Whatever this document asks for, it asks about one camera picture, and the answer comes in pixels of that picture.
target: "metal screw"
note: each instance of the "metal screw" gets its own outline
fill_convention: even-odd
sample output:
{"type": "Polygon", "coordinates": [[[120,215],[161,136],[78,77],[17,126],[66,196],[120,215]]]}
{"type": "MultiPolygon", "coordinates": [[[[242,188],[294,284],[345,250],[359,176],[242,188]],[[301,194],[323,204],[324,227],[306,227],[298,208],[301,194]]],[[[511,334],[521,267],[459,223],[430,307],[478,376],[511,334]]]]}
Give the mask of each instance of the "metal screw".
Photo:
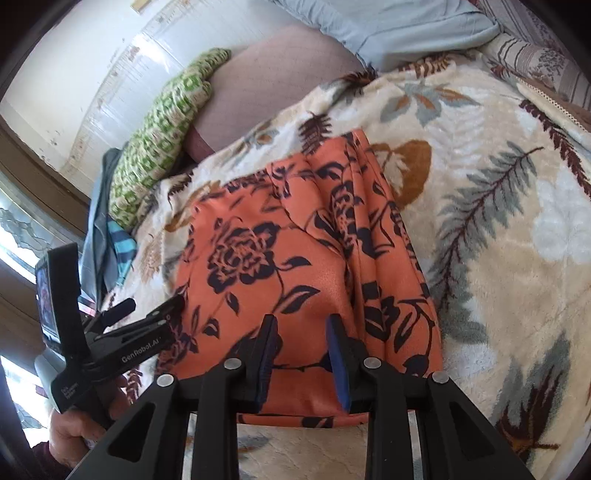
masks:
{"type": "Polygon", "coordinates": [[[242,361],[239,358],[229,358],[223,363],[223,367],[226,370],[235,370],[237,368],[240,368],[241,365],[242,361]]]}
{"type": "Polygon", "coordinates": [[[363,364],[367,368],[374,370],[382,366],[382,361],[379,358],[375,358],[374,356],[369,356],[365,360],[363,360],[363,364]]]}
{"type": "Polygon", "coordinates": [[[431,378],[435,383],[444,384],[448,382],[449,375],[447,374],[447,372],[433,372],[431,378]]]}
{"type": "Polygon", "coordinates": [[[170,374],[160,375],[156,383],[159,387],[169,387],[174,382],[174,377],[170,374]]]}

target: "orange floral fabric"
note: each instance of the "orange floral fabric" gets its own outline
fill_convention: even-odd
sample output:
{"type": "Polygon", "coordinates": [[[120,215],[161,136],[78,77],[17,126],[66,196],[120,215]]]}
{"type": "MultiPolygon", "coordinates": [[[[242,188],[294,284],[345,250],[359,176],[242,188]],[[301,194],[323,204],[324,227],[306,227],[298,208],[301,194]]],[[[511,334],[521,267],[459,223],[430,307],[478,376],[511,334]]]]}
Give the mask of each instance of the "orange floral fabric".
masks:
{"type": "Polygon", "coordinates": [[[333,313],[370,355],[427,375],[442,368],[437,316],[400,213],[362,131],[234,180],[192,207],[177,277],[182,319],[158,373],[201,375],[256,335],[281,340],[267,402],[245,423],[358,424],[337,400],[325,325],[333,313]]]}

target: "fleece blanket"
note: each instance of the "fleece blanket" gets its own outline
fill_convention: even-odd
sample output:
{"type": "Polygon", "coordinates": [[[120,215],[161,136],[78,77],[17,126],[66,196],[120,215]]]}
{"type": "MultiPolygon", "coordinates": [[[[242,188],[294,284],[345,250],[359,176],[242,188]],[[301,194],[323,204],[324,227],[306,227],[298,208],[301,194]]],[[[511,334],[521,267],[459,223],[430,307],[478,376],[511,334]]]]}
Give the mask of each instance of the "fleece blanket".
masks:
{"type": "MultiPolygon", "coordinates": [[[[591,134],[478,52],[319,86],[162,181],[140,208],[132,271],[105,307],[135,298],[127,324],[172,294],[195,199],[356,128],[425,272],[446,370],[536,478],[565,478],[589,443],[591,134]]],[[[129,374],[131,399],[155,364],[129,374]]],[[[240,426],[243,478],[361,478],[365,427],[330,425],[240,426]]]]}

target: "human hand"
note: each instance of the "human hand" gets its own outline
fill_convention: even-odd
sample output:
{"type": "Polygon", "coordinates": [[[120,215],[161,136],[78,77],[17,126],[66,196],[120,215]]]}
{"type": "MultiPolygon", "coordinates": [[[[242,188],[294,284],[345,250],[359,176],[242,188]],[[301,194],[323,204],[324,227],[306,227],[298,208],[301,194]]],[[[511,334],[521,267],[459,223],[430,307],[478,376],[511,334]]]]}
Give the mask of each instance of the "human hand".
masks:
{"type": "MultiPolygon", "coordinates": [[[[127,380],[121,376],[115,380],[117,392],[109,406],[109,416],[117,420],[129,408],[129,401],[121,390],[127,386],[127,380]]],[[[68,410],[61,414],[51,412],[49,420],[49,452],[59,463],[73,469],[88,453],[84,440],[98,442],[105,434],[105,429],[81,410],[68,410]]]]}

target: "light blue pillowcase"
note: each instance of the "light blue pillowcase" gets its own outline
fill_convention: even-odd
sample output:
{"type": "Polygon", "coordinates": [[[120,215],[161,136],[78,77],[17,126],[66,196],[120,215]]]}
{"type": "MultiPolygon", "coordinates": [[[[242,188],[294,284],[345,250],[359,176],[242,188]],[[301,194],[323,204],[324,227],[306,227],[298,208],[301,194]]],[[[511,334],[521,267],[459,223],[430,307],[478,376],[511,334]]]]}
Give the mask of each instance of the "light blue pillowcase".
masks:
{"type": "Polygon", "coordinates": [[[269,0],[339,40],[378,72],[429,54],[464,50],[500,32],[467,0],[269,0]]]}

